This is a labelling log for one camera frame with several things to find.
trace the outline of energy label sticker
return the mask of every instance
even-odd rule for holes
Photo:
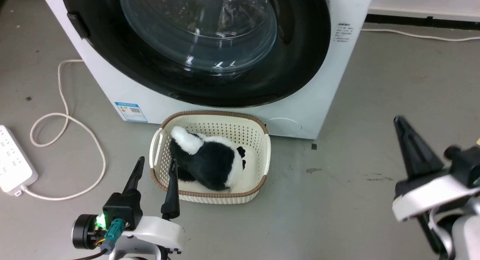
[[[135,103],[118,103],[115,102],[117,108],[128,121],[147,122],[144,113]]]

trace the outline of teal connector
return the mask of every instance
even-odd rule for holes
[[[125,223],[122,219],[114,219],[110,227],[105,234],[105,240],[100,246],[100,250],[107,249],[106,254],[110,254],[115,248],[115,243],[125,231]]]

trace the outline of white basket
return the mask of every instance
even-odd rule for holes
[[[179,112],[168,117],[150,145],[151,177],[164,191],[168,189],[170,131],[182,126],[192,133],[223,136],[245,149],[246,162],[240,181],[228,191],[213,191],[195,182],[178,181],[181,200],[207,204],[241,204],[251,201],[266,181],[270,166],[270,137],[265,125],[251,115],[221,111]]]

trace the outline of gray floor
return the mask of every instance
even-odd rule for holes
[[[447,37],[474,31],[397,26]],[[391,212],[395,181],[405,177],[392,126],[404,114],[439,154],[449,144],[480,137],[479,44],[446,43],[397,34],[362,33],[316,151],[311,141],[273,137],[269,178],[245,205],[181,203],[175,222],[185,227],[185,254],[173,260],[435,259],[416,222],[399,224]],[[0,15],[0,124],[11,128],[40,174],[31,190],[63,196],[100,173],[92,140],[71,124],[53,146],[31,145],[40,116],[63,112],[56,68],[78,58],[40,0],[7,0]],[[120,120],[83,64],[67,66],[64,92],[72,115],[88,125],[106,151],[108,172],[92,192],[66,202],[0,193],[1,259],[72,259],[91,251],[71,245],[82,213],[99,213],[123,188],[137,158],[147,155],[156,125]],[[49,141],[63,121],[51,118],[36,133]],[[307,169],[320,171],[307,173]],[[159,215],[165,194],[149,175],[139,183],[146,215]]]

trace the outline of front-loading washing machine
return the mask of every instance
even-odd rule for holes
[[[316,139],[371,0],[46,0],[123,120],[254,115]]]

